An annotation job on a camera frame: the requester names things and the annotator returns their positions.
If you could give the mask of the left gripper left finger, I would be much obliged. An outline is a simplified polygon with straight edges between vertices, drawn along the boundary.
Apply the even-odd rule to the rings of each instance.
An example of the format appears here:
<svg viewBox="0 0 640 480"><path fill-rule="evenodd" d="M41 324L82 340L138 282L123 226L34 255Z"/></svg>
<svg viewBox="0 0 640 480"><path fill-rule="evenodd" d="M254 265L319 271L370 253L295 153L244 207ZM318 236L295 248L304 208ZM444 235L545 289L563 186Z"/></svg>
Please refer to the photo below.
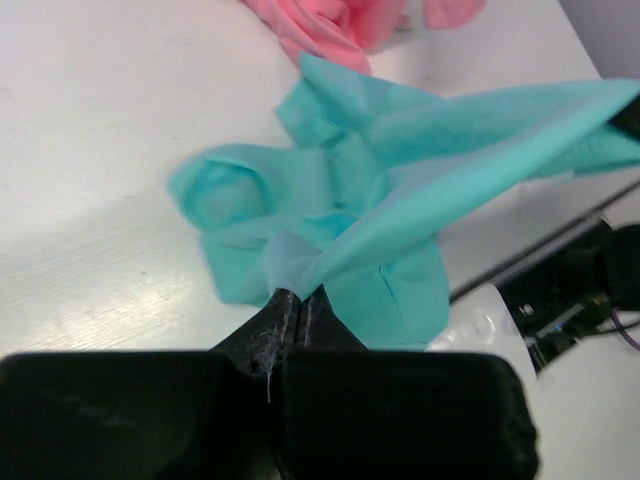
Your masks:
<svg viewBox="0 0 640 480"><path fill-rule="evenodd" d="M301 301L277 289L267 304L209 352L216 374L274 375L297 329Z"/></svg>

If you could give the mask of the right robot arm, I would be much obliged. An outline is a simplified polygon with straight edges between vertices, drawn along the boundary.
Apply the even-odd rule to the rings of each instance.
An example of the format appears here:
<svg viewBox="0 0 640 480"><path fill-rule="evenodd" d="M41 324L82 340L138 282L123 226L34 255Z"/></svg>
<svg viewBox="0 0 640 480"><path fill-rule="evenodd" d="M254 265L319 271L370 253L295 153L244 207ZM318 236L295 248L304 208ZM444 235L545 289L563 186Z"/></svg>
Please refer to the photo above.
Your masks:
<svg viewBox="0 0 640 480"><path fill-rule="evenodd" d="M639 85L554 163L472 215L433 351L519 374L543 479L639 475Z"/></svg>

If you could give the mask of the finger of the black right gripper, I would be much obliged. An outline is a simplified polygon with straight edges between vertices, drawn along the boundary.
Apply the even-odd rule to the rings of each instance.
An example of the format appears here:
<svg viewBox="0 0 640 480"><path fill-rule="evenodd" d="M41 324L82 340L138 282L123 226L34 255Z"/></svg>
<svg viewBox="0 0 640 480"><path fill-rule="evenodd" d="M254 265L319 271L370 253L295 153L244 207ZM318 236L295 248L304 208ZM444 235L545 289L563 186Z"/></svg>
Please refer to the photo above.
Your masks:
<svg viewBox="0 0 640 480"><path fill-rule="evenodd" d="M609 122L613 132L634 140L640 139L640 96L636 96Z"/></svg>

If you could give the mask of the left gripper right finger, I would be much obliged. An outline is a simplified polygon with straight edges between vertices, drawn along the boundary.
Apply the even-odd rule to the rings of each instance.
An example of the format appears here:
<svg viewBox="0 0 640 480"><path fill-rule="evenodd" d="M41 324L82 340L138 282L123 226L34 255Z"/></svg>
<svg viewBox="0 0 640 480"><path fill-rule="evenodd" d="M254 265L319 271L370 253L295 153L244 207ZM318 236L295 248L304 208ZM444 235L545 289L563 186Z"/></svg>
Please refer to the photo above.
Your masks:
<svg viewBox="0 0 640 480"><path fill-rule="evenodd" d="M334 313L326 292L302 302L294 330L294 352L363 352L367 348Z"/></svg>

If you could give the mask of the teal t shirt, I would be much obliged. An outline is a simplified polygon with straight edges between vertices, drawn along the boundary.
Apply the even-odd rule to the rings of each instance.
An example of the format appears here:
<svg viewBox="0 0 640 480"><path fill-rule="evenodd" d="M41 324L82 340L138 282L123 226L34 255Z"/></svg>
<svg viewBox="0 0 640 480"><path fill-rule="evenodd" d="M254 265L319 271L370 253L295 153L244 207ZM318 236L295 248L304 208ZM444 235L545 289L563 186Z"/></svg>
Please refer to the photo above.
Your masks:
<svg viewBox="0 0 640 480"><path fill-rule="evenodd" d="M260 307L324 287L367 346L416 350L446 327L438 233L520 182L636 165L613 124L635 80L442 98L303 55L278 106L286 149L227 144L168 189L198 230L220 299Z"/></svg>

